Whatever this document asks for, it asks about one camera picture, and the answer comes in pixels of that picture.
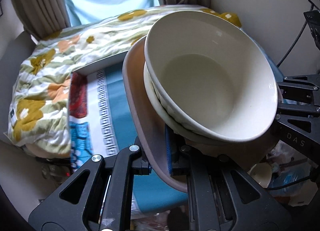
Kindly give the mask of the pink handled baking dish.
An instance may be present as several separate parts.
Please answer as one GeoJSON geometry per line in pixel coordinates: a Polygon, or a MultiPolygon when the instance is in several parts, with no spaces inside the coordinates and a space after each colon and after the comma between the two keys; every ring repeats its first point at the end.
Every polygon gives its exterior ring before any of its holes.
{"type": "MultiPolygon", "coordinates": [[[[165,144],[164,121],[149,101],[144,86],[144,38],[139,39],[126,54],[123,63],[125,92],[130,112],[145,154],[159,178],[170,187],[187,192],[184,177],[173,178],[169,174],[167,148],[165,144]]],[[[268,130],[263,136],[247,143],[225,143],[200,137],[199,142],[187,140],[187,144],[203,154],[230,156],[245,171],[259,163],[279,140],[268,130]]]]}

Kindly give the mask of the small white ribbed bowl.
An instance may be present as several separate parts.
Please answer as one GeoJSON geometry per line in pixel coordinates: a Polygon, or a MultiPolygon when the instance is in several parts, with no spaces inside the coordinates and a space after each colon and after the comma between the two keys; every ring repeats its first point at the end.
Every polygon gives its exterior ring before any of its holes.
{"type": "Polygon", "coordinates": [[[178,11],[156,21],[145,64],[160,102],[186,129],[222,142],[261,137],[277,111],[277,84],[258,45],[214,15],[178,11]]]}

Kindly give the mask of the cream ceramic bowl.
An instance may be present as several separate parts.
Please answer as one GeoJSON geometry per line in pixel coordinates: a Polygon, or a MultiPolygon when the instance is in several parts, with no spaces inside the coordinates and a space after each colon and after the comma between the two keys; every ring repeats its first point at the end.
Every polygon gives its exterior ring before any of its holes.
{"type": "Polygon", "coordinates": [[[212,145],[212,146],[226,145],[225,142],[217,141],[215,139],[210,139],[205,136],[194,133],[184,128],[181,124],[179,124],[173,119],[173,117],[162,106],[161,102],[159,101],[156,95],[156,91],[153,87],[152,80],[150,78],[146,63],[144,63],[144,68],[143,68],[143,80],[144,80],[144,87],[145,87],[146,94],[148,96],[148,99],[153,109],[161,117],[161,119],[174,131],[174,133],[177,133],[185,137],[187,140],[193,143],[206,144],[206,145],[212,145]]]}

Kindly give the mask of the blue patterned cloth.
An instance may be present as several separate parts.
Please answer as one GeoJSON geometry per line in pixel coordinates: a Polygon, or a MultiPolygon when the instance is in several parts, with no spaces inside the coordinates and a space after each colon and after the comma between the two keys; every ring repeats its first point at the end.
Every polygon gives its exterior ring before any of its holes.
{"type": "MultiPolygon", "coordinates": [[[[77,171],[95,154],[109,157],[137,137],[126,98],[122,63],[88,76],[73,74],[69,101],[71,167],[77,171]]],[[[187,203],[187,195],[164,183],[155,172],[135,176],[133,216],[158,213],[187,203]]]]}

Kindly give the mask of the floral bed quilt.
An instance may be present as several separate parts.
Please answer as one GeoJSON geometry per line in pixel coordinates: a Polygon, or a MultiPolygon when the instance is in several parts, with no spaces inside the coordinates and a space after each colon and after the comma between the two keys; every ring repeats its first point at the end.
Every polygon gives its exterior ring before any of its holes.
{"type": "Polygon", "coordinates": [[[10,143],[40,158],[68,158],[67,105],[72,71],[129,50],[161,17],[176,11],[212,9],[165,5],[138,9],[100,22],[70,27],[40,40],[20,64],[12,87],[5,132],[10,143]]]}

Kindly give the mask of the grey tray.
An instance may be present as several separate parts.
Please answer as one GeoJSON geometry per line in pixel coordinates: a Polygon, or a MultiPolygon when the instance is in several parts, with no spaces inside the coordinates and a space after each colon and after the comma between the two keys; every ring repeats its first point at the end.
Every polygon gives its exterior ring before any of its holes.
{"type": "Polygon", "coordinates": [[[106,67],[123,62],[127,52],[128,51],[125,51],[125,52],[122,52],[122,53],[119,53],[116,55],[111,55],[111,56],[105,57],[103,59],[94,61],[92,63],[89,63],[88,65],[85,65],[83,67],[80,67],[80,68],[74,70],[73,73],[77,73],[82,76],[88,76],[89,74],[103,70],[106,67]]]}

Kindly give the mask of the left brown curtain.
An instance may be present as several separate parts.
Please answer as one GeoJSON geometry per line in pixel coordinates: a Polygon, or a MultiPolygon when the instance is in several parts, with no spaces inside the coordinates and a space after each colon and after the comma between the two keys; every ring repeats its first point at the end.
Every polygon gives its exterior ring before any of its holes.
{"type": "Polygon", "coordinates": [[[65,0],[11,0],[24,29],[41,40],[71,26],[65,0]]]}

